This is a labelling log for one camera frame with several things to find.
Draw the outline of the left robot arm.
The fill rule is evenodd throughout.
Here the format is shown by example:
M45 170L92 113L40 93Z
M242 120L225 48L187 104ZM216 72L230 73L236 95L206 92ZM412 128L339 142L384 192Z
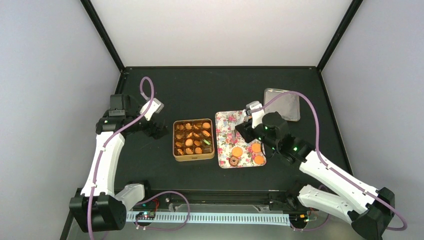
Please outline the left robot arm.
M125 94L110 96L110 107L96 124L96 148L91 169L80 195L71 198L69 210L85 233L121 230L127 213L146 195L146 183L133 182L115 192L115 176L126 136L143 131L159 139L167 133L154 114L164 108L157 98L145 104Z

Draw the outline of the silver tin lid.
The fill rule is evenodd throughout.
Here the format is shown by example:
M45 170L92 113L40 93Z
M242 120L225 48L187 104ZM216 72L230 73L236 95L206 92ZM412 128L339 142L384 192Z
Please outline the silver tin lid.
M266 88L264 90L263 103L267 104L280 93L286 91L287 90L277 88ZM264 112L266 114L278 112L286 121L298 122L301 119L300 97L296 94L285 94L268 105L264 109Z

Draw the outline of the gold cookie tin with tray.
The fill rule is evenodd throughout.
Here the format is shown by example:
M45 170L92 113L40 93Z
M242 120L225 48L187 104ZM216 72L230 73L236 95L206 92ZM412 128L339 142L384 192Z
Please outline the gold cookie tin with tray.
M175 121L172 136L172 153L178 162L209 160L215 157L213 122L209 118ZM212 144L205 144L203 139L211 140Z

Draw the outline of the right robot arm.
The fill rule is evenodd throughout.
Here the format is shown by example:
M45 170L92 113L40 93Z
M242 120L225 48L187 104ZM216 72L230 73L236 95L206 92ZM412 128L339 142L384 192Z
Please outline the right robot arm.
M299 184L284 196L290 209L318 209L344 220L366 240L383 238L395 215L395 194L390 189L377 189L333 164L309 142L291 135L287 121L277 112L244 110L235 129L247 143L258 140L275 158L330 190Z

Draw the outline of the white and metal tongs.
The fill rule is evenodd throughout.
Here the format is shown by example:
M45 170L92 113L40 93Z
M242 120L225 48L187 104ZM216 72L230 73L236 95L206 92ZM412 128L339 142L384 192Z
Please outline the white and metal tongs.
M233 143L234 144L236 144L238 142L238 136L239 136L239 132L235 128L234 131L233 131Z

